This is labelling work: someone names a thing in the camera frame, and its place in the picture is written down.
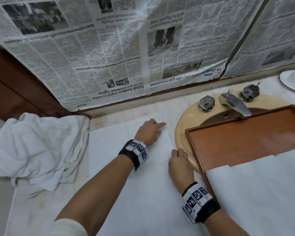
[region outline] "hand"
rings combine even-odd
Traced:
[[[188,154],[183,149],[171,151],[168,173],[180,194],[194,182],[193,168],[188,160]]]
[[[155,119],[150,119],[139,128],[134,139],[143,142],[146,146],[151,146],[162,133],[159,129],[165,125],[164,122],[157,123]]]

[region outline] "chrome faucet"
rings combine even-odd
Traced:
[[[251,116],[252,114],[247,106],[239,98],[231,94],[232,91],[232,89],[229,89],[227,93],[222,93],[219,96],[220,104],[230,106],[244,117]]]

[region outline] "white sleeve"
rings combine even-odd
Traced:
[[[72,219],[59,219],[51,224],[46,236],[88,236],[84,227]]]

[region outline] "bathroom counter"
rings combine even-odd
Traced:
[[[167,130],[174,141],[174,127],[180,115],[192,104],[206,95],[227,92],[229,88],[241,91],[249,84],[260,82],[260,93],[277,96],[295,105],[295,91],[283,86],[278,76],[230,85],[201,93],[195,93],[162,102],[155,102],[90,120],[90,131],[126,122],[132,119],[160,113],[167,123]],[[77,178],[72,184],[60,184],[54,192],[44,191],[32,199],[25,199],[16,193],[10,214],[7,236],[41,236],[54,221],[62,208],[88,180],[88,148],[81,160]]]

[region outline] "newspaper page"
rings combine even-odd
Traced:
[[[69,111],[220,76],[263,0],[0,0],[0,44]]]
[[[295,0],[270,0],[222,78],[295,63]]]

